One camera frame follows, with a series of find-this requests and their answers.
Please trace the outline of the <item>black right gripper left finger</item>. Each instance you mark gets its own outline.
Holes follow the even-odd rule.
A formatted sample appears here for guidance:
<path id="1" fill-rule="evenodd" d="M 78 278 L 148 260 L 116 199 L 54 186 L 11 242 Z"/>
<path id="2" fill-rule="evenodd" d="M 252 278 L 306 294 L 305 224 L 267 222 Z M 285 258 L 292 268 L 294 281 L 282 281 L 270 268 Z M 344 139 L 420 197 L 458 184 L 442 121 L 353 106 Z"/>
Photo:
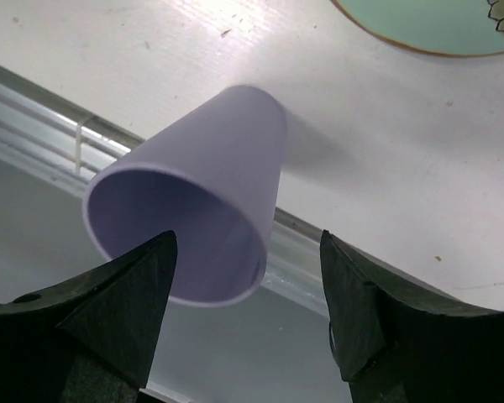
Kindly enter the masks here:
<path id="1" fill-rule="evenodd" d="M 134 402 L 177 260 L 161 233 L 57 285 L 0 303 L 0 402 Z"/>

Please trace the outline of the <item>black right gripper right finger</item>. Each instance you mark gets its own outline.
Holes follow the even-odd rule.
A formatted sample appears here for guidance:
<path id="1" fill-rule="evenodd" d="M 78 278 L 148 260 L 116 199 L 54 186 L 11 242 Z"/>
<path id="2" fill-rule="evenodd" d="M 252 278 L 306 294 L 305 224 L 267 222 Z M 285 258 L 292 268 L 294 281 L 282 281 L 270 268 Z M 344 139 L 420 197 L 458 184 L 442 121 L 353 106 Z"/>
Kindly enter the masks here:
<path id="1" fill-rule="evenodd" d="M 426 289 L 323 232 L 329 344 L 355 402 L 504 402 L 504 311 Z"/>

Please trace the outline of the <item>lilac plastic cup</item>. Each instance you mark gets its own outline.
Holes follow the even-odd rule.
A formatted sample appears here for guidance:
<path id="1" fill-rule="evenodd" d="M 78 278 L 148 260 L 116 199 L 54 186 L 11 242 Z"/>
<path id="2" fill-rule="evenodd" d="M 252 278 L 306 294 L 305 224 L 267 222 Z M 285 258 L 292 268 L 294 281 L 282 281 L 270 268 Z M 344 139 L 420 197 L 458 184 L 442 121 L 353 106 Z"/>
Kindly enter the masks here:
<path id="1" fill-rule="evenodd" d="M 172 301 L 244 300 L 265 276 L 286 134 L 267 92 L 221 91 L 93 177 L 82 203 L 93 243 L 114 259 L 172 231 Z"/>

